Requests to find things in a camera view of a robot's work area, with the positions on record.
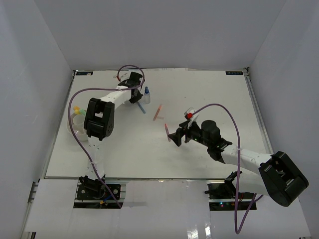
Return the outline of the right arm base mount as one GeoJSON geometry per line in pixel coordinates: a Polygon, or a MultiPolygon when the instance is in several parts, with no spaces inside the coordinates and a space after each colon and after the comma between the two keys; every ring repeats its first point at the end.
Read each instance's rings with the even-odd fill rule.
{"type": "MultiPolygon", "coordinates": [[[[209,197],[209,209],[211,212],[235,210],[236,187],[233,182],[236,177],[237,171],[232,172],[225,180],[212,181],[207,184],[207,190],[204,193],[209,197]]],[[[239,192],[238,195],[238,210],[247,210],[254,194],[239,192]]]]}

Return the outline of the orange pencil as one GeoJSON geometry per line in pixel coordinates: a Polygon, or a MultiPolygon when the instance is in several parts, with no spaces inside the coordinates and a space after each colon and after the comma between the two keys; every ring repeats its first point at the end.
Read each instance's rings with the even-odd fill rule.
{"type": "Polygon", "coordinates": [[[157,119],[157,117],[160,117],[159,113],[160,113],[161,109],[162,109],[162,104],[159,105],[159,107],[158,107],[158,109],[153,117],[153,121],[155,121],[157,119]]]}

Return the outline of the pink red pen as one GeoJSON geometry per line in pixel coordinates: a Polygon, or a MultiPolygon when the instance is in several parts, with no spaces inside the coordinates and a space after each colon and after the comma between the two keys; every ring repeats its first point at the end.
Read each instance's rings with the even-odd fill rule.
{"type": "Polygon", "coordinates": [[[167,139],[168,139],[168,141],[170,142],[171,139],[169,138],[169,130],[168,130],[168,127],[167,127],[167,124],[166,124],[166,123],[164,124],[164,128],[165,128],[165,132],[166,132],[166,135],[167,135],[167,139]]]}

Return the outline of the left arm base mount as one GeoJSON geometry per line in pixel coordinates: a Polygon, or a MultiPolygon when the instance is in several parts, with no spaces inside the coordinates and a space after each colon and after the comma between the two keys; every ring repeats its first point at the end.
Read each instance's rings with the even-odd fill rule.
{"type": "Polygon", "coordinates": [[[123,205],[121,199],[121,184],[107,184],[118,203],[114,200],[105,185],[98,179],[81,176],[75,194],[73,208],[75,209],[120,209],[123,205]]]}

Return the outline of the blue pen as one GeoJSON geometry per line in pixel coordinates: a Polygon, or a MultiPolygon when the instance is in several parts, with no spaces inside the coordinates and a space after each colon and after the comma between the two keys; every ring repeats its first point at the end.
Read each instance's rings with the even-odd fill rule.
{"type": "Polygon", "coordinates": [[[143,106],[142,106],[139,102],[137,102],[137,105],[139,106],[139,108],[140,108],[140,110],[142,111],[142,113],[143,113],[143,114],[146,114],[145,109],[143,108],[143,106]]]}

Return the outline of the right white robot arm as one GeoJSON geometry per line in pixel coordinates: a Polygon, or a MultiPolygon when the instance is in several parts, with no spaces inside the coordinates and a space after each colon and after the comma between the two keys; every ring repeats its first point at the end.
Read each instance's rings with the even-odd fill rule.
{"type": "Polygon", "coordinates": [[[207,148],[209,156],[228,165],[239,165],[257,175],[257,178],[232,181],[225,186],[226,195],[238,198],[243,192],[269,196],[277,204],[289,206],[308,186],[309,182],[290,157],[281,151],[265,154],[238,149],[222,138],[220,129],[213,120],[197,122],[185,121],[179,124],[176,132],[168,137],[177,145],[193,140],[207,148]]]}

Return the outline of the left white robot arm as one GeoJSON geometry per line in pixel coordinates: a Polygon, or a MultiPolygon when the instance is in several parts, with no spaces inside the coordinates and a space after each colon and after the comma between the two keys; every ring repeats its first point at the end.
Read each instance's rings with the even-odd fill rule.
{"type": "Polygon", "coordinates": [[[105,175],[102,146],[113,132],[115,110],[125,102],[134,104],[139,101],[142,98],[139,88],[144,81],[143,73],[132,72],[115,89],[108,90],[107,95],[89,100],[84,120],[89,145],[88,179],[100,182],[105,175]]]}

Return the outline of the green marker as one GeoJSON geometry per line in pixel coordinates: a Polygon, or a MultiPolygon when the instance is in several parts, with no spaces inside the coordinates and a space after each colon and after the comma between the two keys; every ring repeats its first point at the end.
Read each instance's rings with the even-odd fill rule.
{"type": "Polygon", "coordinates": [[[84,109],[79,109],[78,112],[84,116],[86,115],[86,111],[84,109]]]}

